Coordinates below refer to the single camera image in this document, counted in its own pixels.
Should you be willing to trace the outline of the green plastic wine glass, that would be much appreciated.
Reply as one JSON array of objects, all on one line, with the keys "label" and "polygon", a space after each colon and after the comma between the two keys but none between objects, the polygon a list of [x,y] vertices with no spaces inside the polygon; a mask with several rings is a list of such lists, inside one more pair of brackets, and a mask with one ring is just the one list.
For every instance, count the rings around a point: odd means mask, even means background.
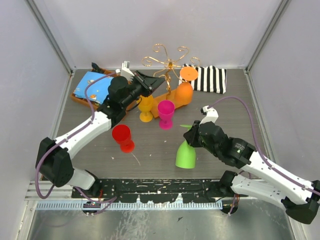
[{"label": "green plastic wine glass", "polygon": [[186,140],[177,149],[175,166],[182,169],[194,169],[196,167],[196,150]]}]

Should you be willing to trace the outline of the gold wire glass rack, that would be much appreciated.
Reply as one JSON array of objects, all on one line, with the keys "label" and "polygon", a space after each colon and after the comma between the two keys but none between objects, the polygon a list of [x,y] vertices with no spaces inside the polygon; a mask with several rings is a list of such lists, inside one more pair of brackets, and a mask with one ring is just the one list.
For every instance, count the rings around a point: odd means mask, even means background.
[{"label": "gold wire glass rack", "polygon": [[163,68],[156,71],[153,76],[165,79],[166,93],[153,98],[151,113],[154,118],[159,117],[158,105],[160,102],[168,100],[173,102],[175,109],[187,106],[192,102],[194,90],[191,83],[198,78],[196,67],[200,66],[201,61],[197,57],[191,57],[191,65],[182,66],[178,62],[185,58],[190,50],[186,46],[179,46],[178,52],[182,53],[180,58],[174,60],[169,57],[164,44],[156,43],[152,47],[153,52],[159,53],[164,50],[165,60],[161,61],[152,56],[146,56],[141,60],[145,67],[151,67],[153,63],[163,65]]}]

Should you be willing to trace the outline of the orange plastic wine glass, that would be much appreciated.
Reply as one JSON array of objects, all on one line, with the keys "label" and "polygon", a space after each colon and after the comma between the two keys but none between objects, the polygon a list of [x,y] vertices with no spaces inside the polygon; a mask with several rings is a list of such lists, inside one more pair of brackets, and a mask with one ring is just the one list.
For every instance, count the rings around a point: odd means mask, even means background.
[{"label": "orange plastic wine glass", "polygon": [[181,83],[175,92],[175,100],[181,105],[188,105],[193,98],[191,82],[198,78],[197,70],[192,66],[184,66],[179,72]]}]

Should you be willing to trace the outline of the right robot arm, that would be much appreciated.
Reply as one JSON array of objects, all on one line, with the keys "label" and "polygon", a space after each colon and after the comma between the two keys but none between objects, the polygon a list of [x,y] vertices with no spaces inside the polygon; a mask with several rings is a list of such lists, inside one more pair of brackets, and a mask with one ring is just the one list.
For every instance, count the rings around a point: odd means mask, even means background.
[{"label": "right robot arm", "polygon": [[315,219],[320,205],[319,180],[309,181],[290,173],[260,154],[252,144],[241,138],[229,137],[211,121],[201,123],[196,120],[183,137],[191,147],[204,148],[225,165],[262,180],[226,171],[219,181],[219,191],[223,196],[238,194],[263,200],[302,224],[309,225]]}]

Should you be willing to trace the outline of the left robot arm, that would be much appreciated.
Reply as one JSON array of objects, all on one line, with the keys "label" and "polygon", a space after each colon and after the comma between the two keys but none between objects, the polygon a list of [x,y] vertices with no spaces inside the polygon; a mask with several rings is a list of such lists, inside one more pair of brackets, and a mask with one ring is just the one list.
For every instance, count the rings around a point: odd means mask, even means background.
[{"label": "left robot arm", "polygon": [[98,109],[92,109],[91,117],[69,131],[51,139],[44,138],[40,144],[35,163],[36,191],[42,195],[38,185],[43,175],[54,187],[65,185],[81,189],[88,198],[99,195],[101,185],[98,178],[87,170],[73,167],[76,154],[100,134],[114,128],[126,115],[130,104],[140,97],[149,97],[165,82],[163,77],[154,77],[135,71],[131,80],[124,76],[114,77],[108,86],[107,96]]}]

